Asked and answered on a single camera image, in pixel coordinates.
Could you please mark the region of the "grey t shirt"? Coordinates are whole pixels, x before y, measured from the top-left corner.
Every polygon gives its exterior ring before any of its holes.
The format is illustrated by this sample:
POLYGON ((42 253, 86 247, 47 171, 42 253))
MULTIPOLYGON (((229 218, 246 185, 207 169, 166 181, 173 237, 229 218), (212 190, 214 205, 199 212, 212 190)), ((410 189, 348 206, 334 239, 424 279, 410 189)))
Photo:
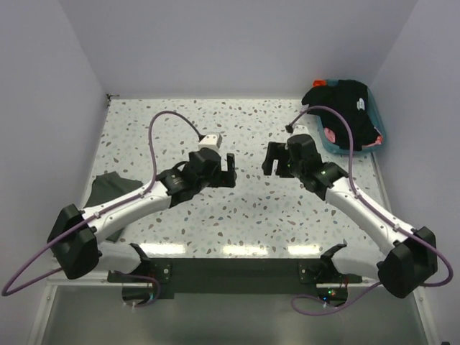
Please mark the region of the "grey t shirt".
POLYGON ((98 175, 92 182, 91 192, 84 207, 93 207, 112 201, 142 186, 142 181, 123 178, 117 172, 98 175))

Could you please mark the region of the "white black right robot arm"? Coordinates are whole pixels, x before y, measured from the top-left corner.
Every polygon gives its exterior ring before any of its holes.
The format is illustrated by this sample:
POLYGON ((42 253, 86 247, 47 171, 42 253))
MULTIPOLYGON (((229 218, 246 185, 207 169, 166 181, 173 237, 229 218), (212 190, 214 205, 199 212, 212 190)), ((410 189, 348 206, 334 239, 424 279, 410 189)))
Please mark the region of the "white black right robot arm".
POLYGON ((405 298, 437 272, 434 233, 427 227, 415 229, 352 187, 348 172, 321 159, 310 135, 270 142, 262 169, 265 175, 299 179, 306 190, 347 215, 383 255, 371 263, 363 256, 341 253, 345 244, 337 244, 321 255, 324 280, 337 282, 347 274, 368 277, 379 280, 396 298, 405 298))

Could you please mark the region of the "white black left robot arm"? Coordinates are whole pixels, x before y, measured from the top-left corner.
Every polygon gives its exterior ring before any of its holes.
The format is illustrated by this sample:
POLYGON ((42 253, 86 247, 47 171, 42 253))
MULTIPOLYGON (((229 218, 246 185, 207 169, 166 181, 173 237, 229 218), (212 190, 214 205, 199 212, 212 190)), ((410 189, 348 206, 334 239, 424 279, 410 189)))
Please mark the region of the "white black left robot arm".
POLYGON ((209 148, 190 152, 188 160, 162 171, 148 185, 122 197, 79 210, 64 207, 47 243, 69 280, 87 275, 97 267, 122 271, 141 282, 149 273, 147 256, 137 245, 128 250, 106 239, 120 229, 153 213, 187 202, 204 188, 234 188, 235 156, 222 158, 209 148))

